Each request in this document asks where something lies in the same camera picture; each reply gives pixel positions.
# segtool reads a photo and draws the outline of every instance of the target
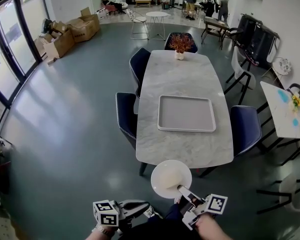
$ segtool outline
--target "flower pot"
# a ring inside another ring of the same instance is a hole
[[[175,51],[174,58],[177,59],[177,60],[182,61],[185,58],[185,54]]]

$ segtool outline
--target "dried flower arrangement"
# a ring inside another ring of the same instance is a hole
[[[194,40],[190,39],[186,34],[173,34],[169,47],[174,49],[177,53],[183,54],[191,49]]]

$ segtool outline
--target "white rectangular table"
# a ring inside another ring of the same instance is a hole
[[[258,108],[257,112],[260,113],[269,106],[275,127],[260,140],[260,143],[262,143],[274,132],[276,132],[278,137],[278,139],[269,147],[265,147],[264,151],[269,152],[284,138],[294,140],[278,145],[278,147],[282,147],[300,140],[300,117],[298,113],[294,112],[289,105],[289,102],[292,101],[291,93],[263,81],[261,81],[260,84],[267,102]],[[266,120],[261,126],[266,124],[270,119],[271,118]],[[286,162],[288,162],[291,157],[289,157],[289,159],[284,161],[284,163],[281,165],[284,165]]]
[[[216,130],[213,133],[159,130],[158,105],[161,95],[210,99]],[[184,60],[176,60],[173,50],[152,51],[139,101],[136,158],[152,165],[178,160],[189,168],[215,167],[233,160],[229,111],[218,76],[208,57],[185,52]]]

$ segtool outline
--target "man in gray jacket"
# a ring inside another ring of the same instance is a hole
[[[186,19],[194,21],[195,3],[197,0],[186,0]]]

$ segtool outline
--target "blue chair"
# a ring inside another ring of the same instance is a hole
[[[195,54],[198,51],[198,46],[196,44],[196,41],[194,40],[194,38],[192,37],[191,34],[189,34],[189,33],[183,33],[183,32],[173,32],[173,33],[170,33],[169,36],[168,36],[168,38],[165,41],[164,49],[168,50],[168,51],[174,51],[174,49],[172,49],[172,48],[169,47],[169,45],[171,43],[171,40],[172,40],[172,35],[183,35],[183,34],[187,35],[190,39],[193,40],[193,45],[191,46],[190,50],[187,50],[187,52]]]
[[[234,157],[252,149],[262,137],[257,109],[252,106],[233,106],[230,112]],[[200,178],[211,173],[217,166],[207,168]]]
[[[116,117],[120,130],[136,150],[138,115],[134,113],[136,95],[127,92],[117,92],[115,95]],[[142,176],[147,163],[142,162],[139,175]]]
[[[144,80],[145,71],[151,52],[145,48],[140,48],[130,59],[130,69],[133,73],[133,79],[137,84],[136,96],[140,98],[142,82]]]

